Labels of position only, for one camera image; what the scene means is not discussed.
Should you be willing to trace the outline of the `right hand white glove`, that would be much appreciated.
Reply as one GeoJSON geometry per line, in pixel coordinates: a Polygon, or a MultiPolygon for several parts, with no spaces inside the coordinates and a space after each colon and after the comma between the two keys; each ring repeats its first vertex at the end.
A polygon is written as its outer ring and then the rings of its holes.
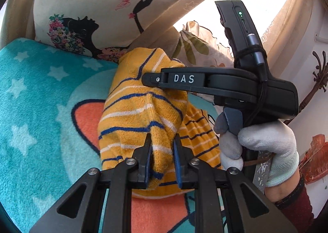
{"type": "Polygon", "coordinates": [[[234,135],[229,131],[225,115],[221,113],[213,130],[219,135],[220,160],[225,170],[229,167],[242,170],[246,166],[246,160],[242,158],[243,148],[274,153],[267,187],[282,184],[298,169],[299,154],[294,132],[279,120],[242,128],[238,135],[234,135]]]}

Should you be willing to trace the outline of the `right forearm red sleeve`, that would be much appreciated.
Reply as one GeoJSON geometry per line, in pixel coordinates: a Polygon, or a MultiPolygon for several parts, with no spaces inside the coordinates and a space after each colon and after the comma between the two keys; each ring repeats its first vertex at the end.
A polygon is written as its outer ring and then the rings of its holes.
{"type": "Polygon", "coordinates": [[[265,196],[289,219],[298,232],[307,232],[314,222],[304,178],[299,170],[283,183],[266,187],[265,196]]]}

